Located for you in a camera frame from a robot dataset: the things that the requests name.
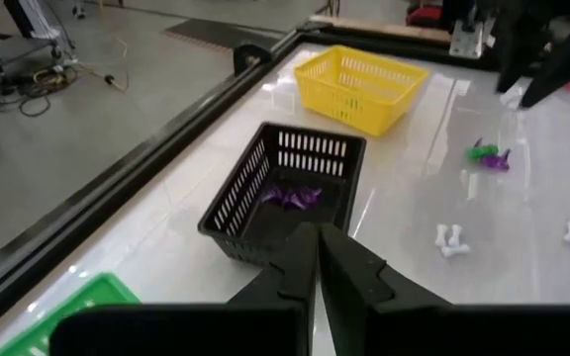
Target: floor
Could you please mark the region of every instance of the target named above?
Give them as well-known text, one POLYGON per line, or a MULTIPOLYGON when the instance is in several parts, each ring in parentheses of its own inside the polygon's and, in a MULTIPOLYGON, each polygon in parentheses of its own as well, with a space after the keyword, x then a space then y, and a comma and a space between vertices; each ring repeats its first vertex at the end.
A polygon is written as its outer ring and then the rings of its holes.
MULTIPOLYGON (((130 89, 121 93, 81 75, 50 96, 51 109, 38 118, 0 113, 0 248, 232 72, 226 55, 161 30, 196 17, 283 32, 324 1, 127 0, 129 7, 150 11, 105 7, 101 16, 98 6, 86 4, 83 21, 70 16, 71 2, 50 4, 75 41, 78 59, 123 83, 128 75, 130 89), (125 59, 116 38, 128 44, 125 59)), ((401 23, 405 7, 399 0, 342 1, 342 15, 401 23)), ((57 24, 45 5, 44 11, 57 24)), ((16 33, 1 2, 0 33, 16 33)), ((33 103, 28 111, 44 104, 33 103)))
MULTIPOLYGON (((366 138, 349 235, 406 277, 455 304, 570 304, 570 92, 518 111, 525 80, 497 95, 494 73, 410 60, 429 77, 373 137, 303 108, 292 68, 324 49, 300 45, 53 269, 0 318, 0 347, 100 272, 145 303, 225 302, 251 281, 197 223, 265 118, 366 138), (512 150, 509 172, 464 159, 480 136, 512 150), (439 223, 470 253, 443 257, 439 223)), ((333 356, 320 289, 314 322, 313 355, 333 356)))

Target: green toy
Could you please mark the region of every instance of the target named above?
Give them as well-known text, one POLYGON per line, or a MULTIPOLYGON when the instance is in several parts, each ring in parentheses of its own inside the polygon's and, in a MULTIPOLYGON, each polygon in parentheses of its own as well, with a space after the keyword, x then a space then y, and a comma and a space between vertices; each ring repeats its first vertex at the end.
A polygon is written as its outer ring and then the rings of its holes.
POLYGON ((479 140, 474 143, 473 147, 467 149, 465 154, 469 160, 473 161, 480 161, 481 158, 487 155, 498 155, 499 154, 499 147, 495 144, 485 144, 481 145, 481 141, 483 138, 479 138, 479 140))

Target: cable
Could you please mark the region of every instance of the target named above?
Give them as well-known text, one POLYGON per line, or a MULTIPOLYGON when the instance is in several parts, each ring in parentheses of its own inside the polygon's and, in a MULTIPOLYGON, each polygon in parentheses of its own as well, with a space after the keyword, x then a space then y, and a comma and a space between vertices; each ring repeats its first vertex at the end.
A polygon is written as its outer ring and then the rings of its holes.
POLYGON ((124 50, 123 50, 123 54, 121 56, 119 56, 118 58, 116 58, 112 61, 108 61, 108 62, 88 62, 88 61, 79 60, 78 64, 91 65, 91 66, 111 66, 111 65, 116 65, 121 60, 125 59, 127 57, 127 53, 129 52, 129 45, 126 42, 122 41, 116 35, 111 34, 111 33, 109 35, 111 35, 111 37, 114 38, 114 40, 116 40, 116 42, 120 43, 123 46, 124 50))
POLYGON ((12 106, 20 113, 29 118, 36 118, 46 113, 51 108, 51 102, 48 95, 59 92, 71 85, 78 78, 78 72, 67 67, 62 72, 54 72, 51 68, 41 69, 32 74, 32 81, 16 85, 0 85, 0 113, 6 113, 11 110, 12 106), (73 76, 67 75, 67 71, 71 71, 73 76), (14 100, 6 100, 4 97, 12 93, 17 93, 19 98, 14 100), (35 113, 29 113, 26 106, 33 100, 44 98, 46 106, 35 113))
POLYGON ((31 114, 26 112, 24 110, 24 106, 26 106, 26 104, 28 104, 30 101, 38 99, 38 98, 28 98, 28 99, 24 100, 21 103, 21 105, 19 105, 19 111, 21 112, 21 114, 23 114, 24 116, 26 116, 28 118, 37 118, 37 117, 45 114, 49 110, 49 108, 51 108, 51 102, 49 101, 48 96, 43 96, 42 98, 46 99, 46 103, 47 103, 46 106, 42 110, 40 110, 36 113, 31 113, 31 114))
POLYGON ((93 70, 93 69, 91 69, 91 68, 89 68, 89 67, 86 67, 86 66, 84 66, 84 65, 80 65, 80 64, 78 65, 78 67, 79 67, 79 69, 81 69, 83 72, 86 72, 86 73, 91 74, 91 75, 93 75, 93 76, 95 76, 95 77, 98 77, 98 78, 103 79, 107 84, 109 84, 109 85, 115 87, 116 89, 122 91, 123 93, 124 93, 124 92, 127 92, 127 90, 129 90, 129 87, 130 87, 130 85, 131 85, 131 79, 130 79, 130 77, 129 77, 129 70, 127 70, 127 69, 125 69, 125 86, 122 86, 122 85, 120 85, 120 84, 118 84, 118 83, 116 82, 116 78, 115 78, 113 75, 111 75, 111 74, 109 74, 109 75, 102 75, 102 74, 100 74, 99 72, 97 72, 97 71, 95 71, 95 70, 93 70))

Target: purple figurine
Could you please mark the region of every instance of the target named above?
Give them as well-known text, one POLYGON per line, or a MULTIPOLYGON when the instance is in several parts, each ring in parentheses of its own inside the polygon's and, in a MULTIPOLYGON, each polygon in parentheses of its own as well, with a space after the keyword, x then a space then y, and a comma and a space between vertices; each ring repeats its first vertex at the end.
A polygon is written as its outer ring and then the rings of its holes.
POLYGON ((283 192, 281 192, 280 188, 277 186, 272 186, 270 189, 263 194, 261 197, 261 202, 278 202, 280 203, 283 200, 283 192))
POLYGON ((503 155, 499 156, 498 154, 487 154, 481 157, 480 162, 482 165, 488 168, 494 168, 501 171, 508 171, 510 170, 510 164, 508 163, 508 158, 510 157, 510 149, 505 150, 503 155))
POLYGON ((281 207, 291 204, 301 210, 306 210, 318 202, 318 197, 321 195, 322 191, 323 190, 320 188, 311 189, 303 187, 298 190, 289 190, 287 194, 283 194, 283 191, 280 188, 272 186, 267 190, 267 192, 265 192, 265 194, 263 194, 261 202, 278 203, 281 207))
POLYGON ((320 188, 311 189, 308 187, 303 187, 300 188, 298 192, 288 193, 286 198, 283 200, 283 203, 291 203, 301 210, 306 210, 318 202, 318 197, 321 195, 322 191, 323 190, 320 188))

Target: white table surface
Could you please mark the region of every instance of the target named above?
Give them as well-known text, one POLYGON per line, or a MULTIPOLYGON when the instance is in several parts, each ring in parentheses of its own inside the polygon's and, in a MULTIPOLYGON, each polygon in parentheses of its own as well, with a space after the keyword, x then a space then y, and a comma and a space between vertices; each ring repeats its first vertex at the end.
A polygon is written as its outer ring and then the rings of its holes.
MULTIPOLYGON (((292 67, 323 49, 297 48, 6 312, 0 346, 102 271, 147 303, 225 302, 254 278, 197 222, 262 122, 366 136, 301 107, 292 67)), ((519 112, 523 88, 496 95, 494 73, 405 61, 430 77, 409 114, 366 136, 350 235, 453 303, 570 303, 570 92, 519 112), (478 137, 512 149, 510 172, 465 160, 478 137), (443 258, 438 223, 461 224, 472 252, 443 258)), ((315 323, 314 355, 334 355, 320 288, 315 323)))

